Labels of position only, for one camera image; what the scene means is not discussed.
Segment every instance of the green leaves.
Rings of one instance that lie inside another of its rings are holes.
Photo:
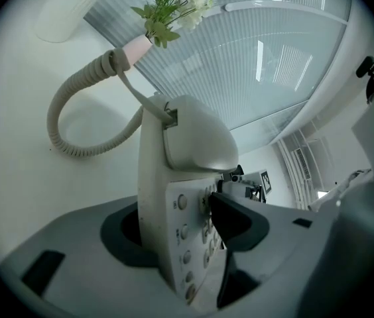
[[[180,38],[176,32],[172,32],[171,24],[189,13],[194,8],[186,8],[191,0],[154,0],[153,3],[146,3],[143,9],[131,7],[145,21],[146,36],[150,40],[155,38],[155,45],[163,48],[168,42]]]
[[[156,32],[156,34],[157,34],[158,36],[162,36],[162,35],[164,35],[165,32],[166,32],[166,27],[165,27],[165,25],[162,24],[162,23],[155,23],[155,24],[153,25],[153,30]]]
[[[167,41],[173,41],[173,40],[176,40],[176,39],[178,39],[180,37],[181,36],[178,33],[171,32],[171,31],[166,32],[166,39],[167,39]]]
[[[141,9],[141,8],[138,8],[138,7],[131,7],[131,9],[136,12],[136,14],[138,14],[140,17],[142,18],[145,18],[145,12]]]
[[[143,19],[148,19],[152,17],[153,13],[155,12],[155,7],[150,6],[149,4],[145,5],[144,9],[138,7],[131,7],[131,9]]]
[[[145,22],[145,29],[147,29],[147,32],[151,33],[153,31],[153,21],[152,20],[146,20]]]

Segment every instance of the white wall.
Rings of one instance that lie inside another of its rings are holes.
[[[374,45],[367,54],[374,56]],[[342,183],[352,172],[371,167],[352,132],[352,126],[368,109],[365,96],[367,80],[367,77],[351,77],[351,83],[343,88],[350,100],[339,95],[330,103],[326,112],[313,119],[314,124],[306,125],[303,131],[308,133],[307,140],[311,141],[310,147],[320,170],[324,191],[330,191],[336,186],[336,182]]]
[[[62,44],[34,35],[44,0],[10,0],[0,14],[0,260],[51,220],[69,211],[137,194],[139,131],[118,149],[74,159],[51,145],[46,113],[60,84],[112,47],[87,22]],[[152,85],[127,74],[149,96]],[[69,102],[62,135],[97,144],[118,133],[139,104],[117,78]]]
[[[272,141],[288,136],[304,126],[319,112],[324,111],[329,102],[341,93],[349,77],[355,74],[362,60],[370,55],[369,47],[374,43],[374,17],[362,0],[351,0],[348,23],[329,70],[323,77],[309,101],[293,120]]]
[[[267,203],[283,207],[296,208],[292,184],[287,167],[276,145],[264,146],[242,154],[239,164],[245,175],[267,170],[271,181],[272,192],[268,194]]]

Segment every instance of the button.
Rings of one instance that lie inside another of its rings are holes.
[[[209,252],[211,255],[214,254],[214,250],[215,250],[215,242],[213,239],[211,239],[211,242],[209,243]]]
[[[194,297],[194,294],[196,293],[196,287],[194,284],[190,285],[190,287],[187,289],[186,292],[186,299],[187,300],[192,300]]]
[[[183,263],[187,264],[191,258],[192,258],[191,252],[187,251],[186,253],[184,253],[184,257],[182,257],[182,261]]]
[[[188,236],[188,226],[184,225],[181,229],[181,238],[186,239]]]
[[[190,283],[193,280],[193,272],[188,271],[186,276],[186,283]]]
[[[209,251],[206,249],[204,259],[203,259],[204,267],[207,268],[209,265]]]
[[[208,235],[209,235],[208,223],[205,221],[205,224],[202,229],[202,240],[204,244],[206,244],[206,242],[208,241]]]
[[[178,197],[178,207],[180,209],[185,209],[187,207],[187,197],[184,194]]]

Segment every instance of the coiled hose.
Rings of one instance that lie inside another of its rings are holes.
[[[99,56],[84,68],[72,74],[59,88],[47,112],[47,131],[52,144],[62,152],[70,156],[96,156],[105,153],[126,141],[141,126],[143,108],[160,119],[164,124],[171,124],[174,119],[165,111],[158,108],[152,101],[138,92],[127,79],[124,71],[129,70],[127,56],[121,48],[109,50]],[[95,146],[79,147],[62,139],[59,133],[58,120],[60,113],[69,99],[77,92],[95,85],[111,76],[118,75],[129,91],[142,105],[134,114],[128,125],[112,139]]]

